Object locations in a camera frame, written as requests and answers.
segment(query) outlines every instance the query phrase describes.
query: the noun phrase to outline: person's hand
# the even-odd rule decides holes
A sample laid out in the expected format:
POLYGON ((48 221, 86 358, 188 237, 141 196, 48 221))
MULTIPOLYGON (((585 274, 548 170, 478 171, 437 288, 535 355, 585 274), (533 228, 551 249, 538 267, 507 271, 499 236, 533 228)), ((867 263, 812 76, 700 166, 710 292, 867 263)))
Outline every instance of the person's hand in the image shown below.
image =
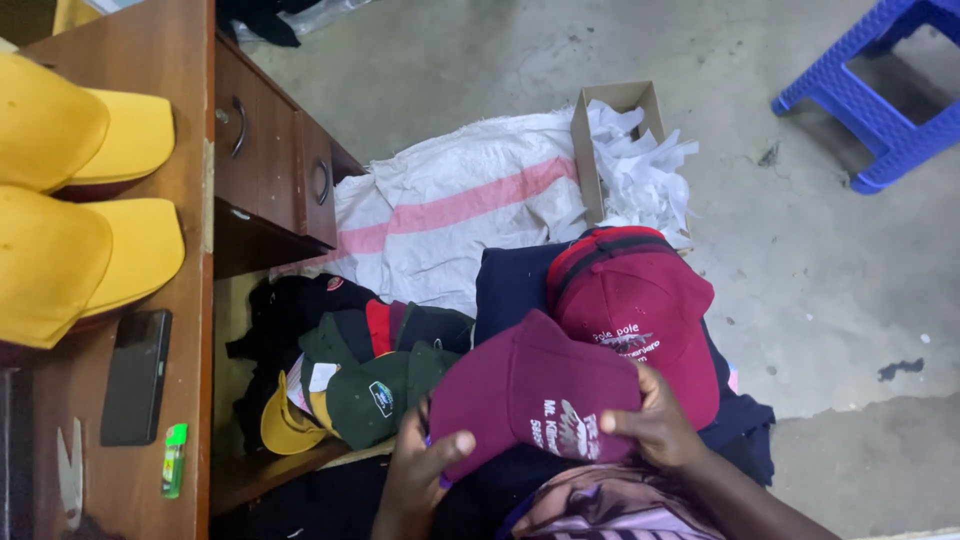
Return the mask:
POLYGON ((400 422, 372 538, 425 537, 433 510, 447 491, 440 486, 440 474, 476 446, 473 434, 462 430, 432 441, 427 448, 423 431, 427 408, 424 399, 400 422))
POLYGON ((604 433, 633 437, 640 453, 661 469, 679 469, 699 461, 707 446, 690 426, 670 386, 654 368, 633 360, 643 405, 639 411, 605 410, 604 433))

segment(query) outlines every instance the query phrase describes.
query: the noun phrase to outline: plastic bag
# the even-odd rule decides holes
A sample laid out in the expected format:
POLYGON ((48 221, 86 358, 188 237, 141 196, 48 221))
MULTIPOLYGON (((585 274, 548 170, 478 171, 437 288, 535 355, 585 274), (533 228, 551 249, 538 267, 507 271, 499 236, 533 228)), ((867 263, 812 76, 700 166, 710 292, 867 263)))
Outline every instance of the plastic bag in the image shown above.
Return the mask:
MULTIPOLYGON (((289 24, 290 28, 294 29, 294 34, 303 36, 332 24, 340 15, 352 12, 370 2, 372 0, 321 0, 321 2, 295 15, 282 12, 280 18, 283 19, 283 22, 289 24)), ((263 39, 263 37, 251 32, 246 24, 236 20, 232 22, 238 40, 259 41, 263 39)))
POLYGON ((631 140, 631 131, 643 121, 643 110, 619 113, 607 104, 592 100, 587 106, 593 155, 603 180, 606 219, 598 226, 643 225, 657 229, 677 249, 693 243, 687 231, 686 215, 690 187, 677 167, 684 158, 700 151, 700 143, 678 143, 680 130, 657 144, 647 131, 631 140))

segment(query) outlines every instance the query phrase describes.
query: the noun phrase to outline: floor stain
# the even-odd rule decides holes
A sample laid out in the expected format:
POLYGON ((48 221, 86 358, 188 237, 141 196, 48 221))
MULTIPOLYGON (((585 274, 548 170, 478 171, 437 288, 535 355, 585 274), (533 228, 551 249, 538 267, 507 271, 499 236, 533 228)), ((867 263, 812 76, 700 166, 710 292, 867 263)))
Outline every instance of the floor stain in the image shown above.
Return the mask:
POLYGON ((763 153, 763 156, 756 162, 757 166, 764 169, 776 166, 780 162, 780 142, 777 141, 773 146, 763 153))
POLYGON ((902 360, 896 364, 890 364, 885 368, 878 369, 876 372, 880 375, 880 378, 877 379, 881 382, 893 380, 897 376, 898 371, 903 371, 906 373, 920 373, 924 370, 924 359, 917 358, 912 362, 902 360))

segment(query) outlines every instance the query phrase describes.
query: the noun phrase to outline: drawer handle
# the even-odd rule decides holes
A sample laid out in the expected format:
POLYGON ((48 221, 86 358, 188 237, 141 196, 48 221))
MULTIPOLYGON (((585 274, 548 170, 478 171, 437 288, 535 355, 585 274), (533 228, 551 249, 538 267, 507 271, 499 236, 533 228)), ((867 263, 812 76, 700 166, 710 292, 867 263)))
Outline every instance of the drawer handle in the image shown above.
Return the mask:
POLYGON ((330 169, 326 167, 326 163, 321 158, 317 158, 317 166, 324 170, 324 190, 317 197, 317 204, 322 206, 326 201, 326 196, 330 194, 330 169))
POLYGON ((243 139, 247 137, 247 110, 244 109, 243 102, 237 96, 233 96, 233 108, 240 113, 240 135, 233 143, 233 149, 230 151, 230 157, 236 158, 237 154, 240 153, 240 148, 243 147, 243 139))

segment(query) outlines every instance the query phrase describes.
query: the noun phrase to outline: smartphone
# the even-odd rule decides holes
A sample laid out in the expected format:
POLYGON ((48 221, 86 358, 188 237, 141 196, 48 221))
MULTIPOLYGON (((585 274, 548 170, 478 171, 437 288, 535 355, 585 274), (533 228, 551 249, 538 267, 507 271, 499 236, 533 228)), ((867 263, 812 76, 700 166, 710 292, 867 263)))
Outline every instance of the smartphone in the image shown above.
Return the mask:
POLYGON ((120 319, 100 421, 101 446, 145 446, 156 440, 172 322, 169 309, 134 311, 120 319))

